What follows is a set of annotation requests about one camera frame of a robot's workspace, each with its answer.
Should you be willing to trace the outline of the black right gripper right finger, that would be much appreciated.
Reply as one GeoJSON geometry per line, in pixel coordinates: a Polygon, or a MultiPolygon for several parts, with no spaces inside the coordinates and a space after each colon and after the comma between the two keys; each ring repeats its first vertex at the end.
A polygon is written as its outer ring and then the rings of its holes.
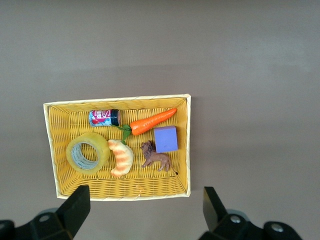
{"type": "Polygon", "coordinates": [[[226,209],[211,186],[203,189],[202,211],[208,230],[198,240],[303,240],[286,223],[267,221],[260,228],[244,212],[226,209]]]}

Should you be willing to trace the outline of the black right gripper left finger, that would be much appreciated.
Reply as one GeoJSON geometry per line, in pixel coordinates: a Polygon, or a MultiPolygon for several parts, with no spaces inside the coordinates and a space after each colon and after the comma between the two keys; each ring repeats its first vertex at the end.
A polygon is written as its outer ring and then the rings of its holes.
{"type": "Polygon", "coordinates": [[[59,208],[44,210],[24,225],[0,220],[0,240],[73,240],[90,210],[90,188],[81,185],[59,208]]]}

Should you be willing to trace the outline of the yellow tape roll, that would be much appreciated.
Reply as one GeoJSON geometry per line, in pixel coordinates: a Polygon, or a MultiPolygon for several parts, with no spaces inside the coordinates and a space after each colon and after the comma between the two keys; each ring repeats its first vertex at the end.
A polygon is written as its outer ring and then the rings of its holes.
{"type": "Polygon", "coordinates": [[[73,139],[66,148],[66,159],[79,173],[92,175],[110,158],[107,140],[95,132],[84,133],[73,139]]]}

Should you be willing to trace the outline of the toy croissant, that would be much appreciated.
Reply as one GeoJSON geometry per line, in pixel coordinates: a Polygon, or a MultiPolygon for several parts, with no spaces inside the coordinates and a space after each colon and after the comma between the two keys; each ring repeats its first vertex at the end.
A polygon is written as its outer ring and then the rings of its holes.
{"type": "Polygon", "coordinates": [[[115,168],[110,171],[111,175],[116,178],[126,175],[131,170],[134,161],[132,149],[123,144],[121,140],[110,139],[107,142],[116,162],[115,168]]]}

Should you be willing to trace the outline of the brown toy lion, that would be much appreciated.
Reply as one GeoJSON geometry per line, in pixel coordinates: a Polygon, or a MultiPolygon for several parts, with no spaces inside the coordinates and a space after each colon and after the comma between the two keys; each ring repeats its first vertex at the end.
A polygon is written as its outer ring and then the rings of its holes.
{"type": "Polygon", "coordinates": [[[147,142],[143,142],[140,146],[142,150],[142,154],[145,158],[144,163],[142,164],[142,168],[150,167],[155,162],[160,162],[160,168],[158,169],[159,172],[165,170],[168,172],[170,169],[178,175],[179,173],[173,168],[171,158],[166,153],[157,152],[156,148],[152,141],[148,140],[147,142]]]}

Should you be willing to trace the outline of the purple foam block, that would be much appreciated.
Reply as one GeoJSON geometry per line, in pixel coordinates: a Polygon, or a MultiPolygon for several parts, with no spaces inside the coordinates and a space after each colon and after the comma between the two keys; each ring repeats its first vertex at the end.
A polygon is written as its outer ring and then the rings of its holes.
{"type": "Polygon", "coordinates": [[[155,149],[157,153],[178,150],[177,129],[175,126],[156,127],[154,129],[155,149]]]}

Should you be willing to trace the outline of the yellow woven rectangular basket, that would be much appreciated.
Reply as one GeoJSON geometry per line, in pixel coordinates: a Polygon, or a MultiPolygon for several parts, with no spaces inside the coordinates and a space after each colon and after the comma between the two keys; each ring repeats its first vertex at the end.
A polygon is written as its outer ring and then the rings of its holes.
{"type": "Polygon", "coordinates": [[[50,102],[45,103],[43,109],[58,198],[68,198],[80,185],[89,186],[90,198],[93,201],[141,201],[190,195],[191,96],[189,94],[50,102]],[[116,165],[113,154],[95,173],[86,174],[75,170],[67,160],[67,146],[73,139],[90,132],[97,133],[106,140],[119,140],[123,137],[123,132],[118,128],[90,125],[91,110],[108,109],[119,110],[121,123],[124,125],[176,109],[176,113],[170,119],[160,124],[161,127],[176,128],[178,150],[169,153],[171,168],[163,170],[159,162],[143,166],[145,157],[141,144],[155,140],[154,132],[149,130],[138,136],[130,135],[126,139],[126,144],[134,154],[128,174],[121,177],[111,175],[111,170],[116,165]]]}

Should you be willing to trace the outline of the small jar with black lid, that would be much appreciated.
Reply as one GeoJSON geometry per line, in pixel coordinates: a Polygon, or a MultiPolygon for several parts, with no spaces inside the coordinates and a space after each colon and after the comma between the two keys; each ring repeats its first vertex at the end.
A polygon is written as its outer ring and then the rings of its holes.
{"type": "Polygon", "coordinates": [[[91,110],[88,121],[91,127],[118,127],[121,124],[121,113],[118,109],[91,110]]]}

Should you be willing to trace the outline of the orange toy carrot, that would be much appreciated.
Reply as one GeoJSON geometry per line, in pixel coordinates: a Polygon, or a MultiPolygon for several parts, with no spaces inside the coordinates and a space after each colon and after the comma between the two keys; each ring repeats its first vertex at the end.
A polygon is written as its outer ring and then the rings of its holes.
{"type": "Polygon", "coordinates": [[[177,112],[177,110],[178,110],[177,108],[172,108],[148,118],[135,120],[130,124],[123,124],[122,126],[112,125],[112,127],[116,127],[117,129],[122,131],[123,134],[122,134],[121,142],[124,145],[126,145],[126,139],[130,136],[130,134],[134,136],[138,136],[146,133],[147,131],[154,128],[156,125],[170,119],[177,112]]]}

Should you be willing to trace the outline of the brown table cloth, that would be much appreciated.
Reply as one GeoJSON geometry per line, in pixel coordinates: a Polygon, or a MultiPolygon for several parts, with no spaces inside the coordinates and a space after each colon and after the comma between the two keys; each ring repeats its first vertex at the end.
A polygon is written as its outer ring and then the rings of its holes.
{"type": "Polygon", "coordinates": [[[91,203],[76,240],[196,240],[203,188],[320,240],[320,0],[0,0],[0,220],[59,207],[43,104],[191,95],[189,197],[91,203]]]}

